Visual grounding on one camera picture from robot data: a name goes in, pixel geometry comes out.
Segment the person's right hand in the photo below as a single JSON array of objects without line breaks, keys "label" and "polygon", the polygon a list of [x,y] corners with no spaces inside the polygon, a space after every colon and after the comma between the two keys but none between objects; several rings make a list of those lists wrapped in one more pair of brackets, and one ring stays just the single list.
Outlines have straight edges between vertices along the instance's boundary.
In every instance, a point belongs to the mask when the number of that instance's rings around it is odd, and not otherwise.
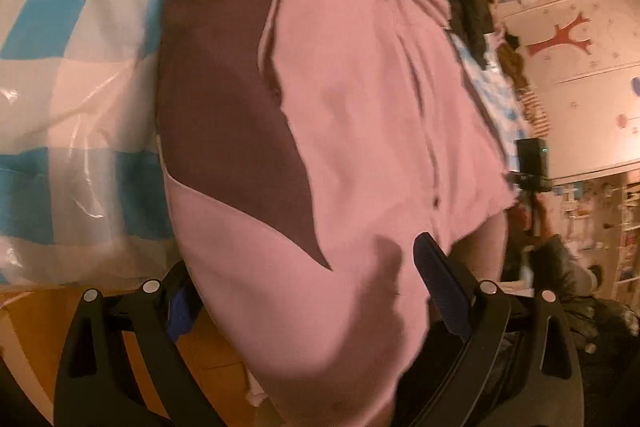
[{"label": "person's right hand", "polygon": [[554,236],[547,199],[538,193],[522,193],[514,207],[516,228],[535,246]]}]

